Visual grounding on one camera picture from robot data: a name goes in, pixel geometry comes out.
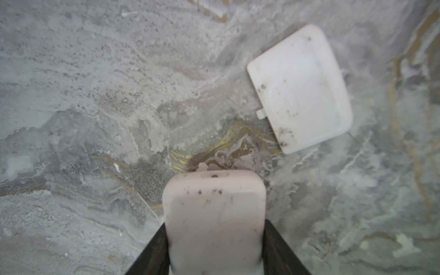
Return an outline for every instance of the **brown stain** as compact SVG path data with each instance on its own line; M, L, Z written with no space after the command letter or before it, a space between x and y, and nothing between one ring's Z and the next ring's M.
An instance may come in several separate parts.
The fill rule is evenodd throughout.
M240 148L235 150L234 152L232 152L231 156L234 159L237 159L239 157L249 155L252 152L253 152L253 145L250 144L249 141L247 141L246 138L244 138Z
M201 5L198 1L195 0L188 0L188 2L194 6L196 6L199 10L203 11L203 15L204 16L211 16L212 19L220 22L220 23L226 23L227 22L227 16L226 14L223 14L221 17L216 14L215 12L213 12L212 10L210 10L207 7L204 7L203 5ZM223 3L228 2L229 4L229 0L222 0Z
M377 238L381 238L381 239L384 239L384 240L391 241L391 242L393 242L395 244L399 244L395 237L392 237L392 236L390 236L389 234L387 234L386 232L383 232L383 231L378 231L378 232L374 232L372 234L366 235L366 236L364 236L362 238L362 241L369 241L369 240L373 240L373 239L377 239Z
M433 202L431 200L431 197L429 196L428 191L426 191L425 187L422 184L422 175L423 175L423 165L420 162L420 158L415 152L415 145L410 143L407 146L408 155L412 158L414 163L414 182L417 187L417 190L419 194L423 198L423 202L426 206L427 212L426 212L426 221L431 223L432 222L432 211L433 211Z
M128 168L128 164L123 163L121 161L115 161L114 158L112 158L111 156L104 154L102 157L92 157L92 160L94 161L105 161L108 160L109 163L111 164L117 164L120 167L124 167L124 168Z
M325 259L327 255L331 252L331 247L333 245L333 240L329 238L328 233L326 231L324 231L324 241L327 244L327 251L321 257L322 259Z
M226 21L227 21L226 14L224 14L222 17L220 17L220 16L218 16L218 15L214 15L213 18L214 18L215 20L217 20L218 22L221 22L221 23L223 23L223 24L226 23Z
M414 39L414 42L410 46L408 53L406 54L408 61L410 64L413 64L415 54L419 50L421 44L422 44L422 36L426 33L426 31L437 21L437 19L440 17L440 13L438 9L435 9L427 18L426 20L420 25L420 27L416 31L416 38Z
M388 90L388 97L391 104L391 116L392 116L392 131L397 140L397 148L402 146L402 133L399 126L399 115L397 109L397 96L396 96L396 84L400 76L400 59L395 57L392 60L392 82L391 87Z

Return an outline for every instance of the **gray stone surface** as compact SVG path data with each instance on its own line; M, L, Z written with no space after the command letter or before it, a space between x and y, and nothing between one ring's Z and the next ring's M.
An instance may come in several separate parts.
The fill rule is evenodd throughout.
M159 227L145 202L199 160L264 178L312 274L439 274L438 28L410 46L428 4L1 1L0 274L123 274ZM306 23L354 124L283 155L245 67Z

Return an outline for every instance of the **small white fragment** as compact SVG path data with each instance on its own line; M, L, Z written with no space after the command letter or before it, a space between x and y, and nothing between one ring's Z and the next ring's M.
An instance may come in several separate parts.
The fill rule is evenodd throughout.
M367 249L368 249L368 246L369 246L368 241L361 241L359 247L360 247L361 249L363 249L363 250L367 250Z
M119 165L117 165L116 163L113 163L113 165L115 166L116 171L120 174L121 172L119 171Z
M129 12L122 12L121 16L122 17L127 17L129 15L135 15L135 14L137 14L137 11L129 11Z
M402 247L400 247L398 250L394 250L392 252L392 255L395 258L407 256L413 253L419 253L422 250L418 247L414 246L414 241L412 238L407 237L405 234L400 234L396 236L396 241L401 244Z
M199 164L198 164L198 168L197 168L197 172L204 172L204 171L207 171L208 170L208 166L206 165L206 163L204 163L204 162L200 162Z

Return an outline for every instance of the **gray concrete surface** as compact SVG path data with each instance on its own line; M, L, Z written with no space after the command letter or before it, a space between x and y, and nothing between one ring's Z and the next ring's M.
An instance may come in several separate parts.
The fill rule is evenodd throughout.
M162 220L163 186L198 161L261 175L312 274L440 274L436 11L1 1L0 274L123 274L159 227L145 203ZM306 23L329 38L354 124L283 155L245 67Z

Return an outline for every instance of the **rust streak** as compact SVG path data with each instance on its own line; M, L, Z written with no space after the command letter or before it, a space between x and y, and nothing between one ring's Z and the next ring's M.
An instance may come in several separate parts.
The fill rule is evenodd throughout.
M428 59L428 65L431 65L431 62L434 60L434 52L437 47L440 46L440 33L437 34L436 38L429 44L426 49L426 59Z
M92 157L92 160L94 160L94 161L108 160L108 162L111 164L117 164L120 167L128 168L128 164L121 162L121 161L115 161L114 158L112 158L111 156L109 156L107 154L104 154L102 157Z
M426 212L426 221L431 223L432 222L432 211L433 211L433 202L431 200L431 197L429 196L428 191L426 191L425 187L422 184L422 175L423 175L423 166L420 162L420 158L415 152L415 146L414 144L410 143L407 146L408 155L412 158L414 163L414 182L417 187L417 190L419 194L423 198L423 202L426 206L427 212Z
M391 103L391 116L392 116L392 130L396 136L397 148L402 146L402 133L399 127L399 114L397 109L397 96L396 96L396 83L399 78L399 68L400 68L399 57L395 57L392 60L392 82L391 87L388 90L388 97Z
M138 196L142 202L147 206L147 208L153 213L154 217L159 223L159 217L156 215L156 213L151 209L151 207L148 205L148 203L143 199L143 197L131 186L129 186L125 181L123 181L120 177L115 175L112 171L108 169L101 169L101 172L106 173L110 175L112 178L114 178L119 184L121 184L123 187L125 187L132 195Z
M440 17L440 13L438 9L435 9L427 18L426 20L420 25L418 30L416 31L416 38L414 39L414 42L410 46L408 53L406 54L408 61L410 64L414 62L415 53L419 50L421 44L422 44L422 36L426 33L426 31L437 21L437 19Z

